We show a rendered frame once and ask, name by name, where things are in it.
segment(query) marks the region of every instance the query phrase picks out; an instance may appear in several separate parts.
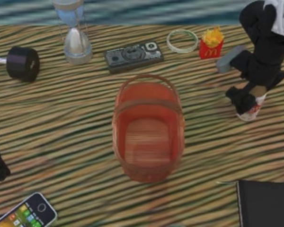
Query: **person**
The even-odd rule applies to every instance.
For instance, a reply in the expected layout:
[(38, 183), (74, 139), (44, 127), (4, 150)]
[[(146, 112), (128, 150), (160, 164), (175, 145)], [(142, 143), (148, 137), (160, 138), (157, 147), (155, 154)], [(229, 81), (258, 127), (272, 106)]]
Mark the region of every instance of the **person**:
[(252, 2), (241, 11), (239, 20), (254, 51), (243, 50), (230, 65), (249, 83), (243, 89), (231, 87), (226, 96), (237, 113), (244, 114), (257, 104), (251, 91), (265, 87), (267, 92), (284, 79), (284, 0)]

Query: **cell phone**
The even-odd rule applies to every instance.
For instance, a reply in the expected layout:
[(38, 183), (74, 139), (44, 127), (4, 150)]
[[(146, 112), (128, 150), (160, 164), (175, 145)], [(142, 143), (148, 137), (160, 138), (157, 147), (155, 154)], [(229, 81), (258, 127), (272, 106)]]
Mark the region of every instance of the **cell phone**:
[(36, 192), (0, 218), (0, 227), (48, 227), (58, 215), (46, 198)]

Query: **striped surface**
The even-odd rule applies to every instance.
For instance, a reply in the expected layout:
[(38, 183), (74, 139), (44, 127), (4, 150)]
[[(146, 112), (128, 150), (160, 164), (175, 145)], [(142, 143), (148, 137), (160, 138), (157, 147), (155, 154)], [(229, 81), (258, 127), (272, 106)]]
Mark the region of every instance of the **striped surface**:
[[(85, 0), (94, 25), (237, 24), (254, 0)], [(0, 0), (0, 25), (56, 25), (51, 0)]]
[[(0, 216), (41, 192), (58, 212), (57, 227), (238, 227), (235, 188), (216, 181), (284, 182), (284, 81), (256, 121), (242, 122), (224, 97), (241, 83), (239, 73), (217, 74), (214, 60), (200, 60), (197, 51), (172, 53), (165, 38), (176, 28), (200, 37), (207, 27), (91, 26), (94, 57), (71, 66), (56, 27), (0, 26), (0, 56), (18, 44), (34, 47), (42, 59), (30, 85), (11, 80), (0, 65), (0, 151), (12, 171), (0, 183)], [(223, 54), (238, 44), (252, 48), (240, 27), (222, 30)], [(109, 75), (103, 51), (146, 39), (160, 44), (163, 63)], [(157, 184), (130, 181), (112, 151), (114, 98), (140, 73), (168, 78), (186, 119), (181, 166)]]

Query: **home button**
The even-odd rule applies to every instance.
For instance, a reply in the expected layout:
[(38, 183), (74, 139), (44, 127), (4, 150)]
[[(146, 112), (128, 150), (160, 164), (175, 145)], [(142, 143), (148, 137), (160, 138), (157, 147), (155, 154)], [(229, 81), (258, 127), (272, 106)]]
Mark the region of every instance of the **home button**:
[(46, 210), (46, 205), (44, 203), (38, 205), (39, 212), (44, 212), (45, 210)]

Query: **bangle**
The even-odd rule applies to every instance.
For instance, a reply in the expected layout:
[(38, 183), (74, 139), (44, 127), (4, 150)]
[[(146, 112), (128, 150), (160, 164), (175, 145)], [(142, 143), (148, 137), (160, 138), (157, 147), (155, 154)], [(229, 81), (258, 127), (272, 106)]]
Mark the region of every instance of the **bangle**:
[[(186, 35), (189, 35), (189, 36), (191, 36), (193, 38), (193, 40), (195, 41), (195, 44), (192, 47), (189, 47), (187, 49), (176, 48), (175, 46), (173, 46), (170, 43), (170, 37), (172, 35), (175, 35), (175, 34), (186, 34)], [(197, 48), (198, 42), (199, 42), (199, 39), (198, 39), (197, 35), (195, 33), (191, 32), (191, 31), (188, 31), (188, 30), (185, 30), (185, 29), (174, 30), (174, 31), (170, 32), (169, 35), (166, 38), (167, 46), (169, 47), (169, 49), (171, 51), (176, 52), (176, 53), (189, 53), (189, 52), (192, 52), (192, 51), (194, 51)]]

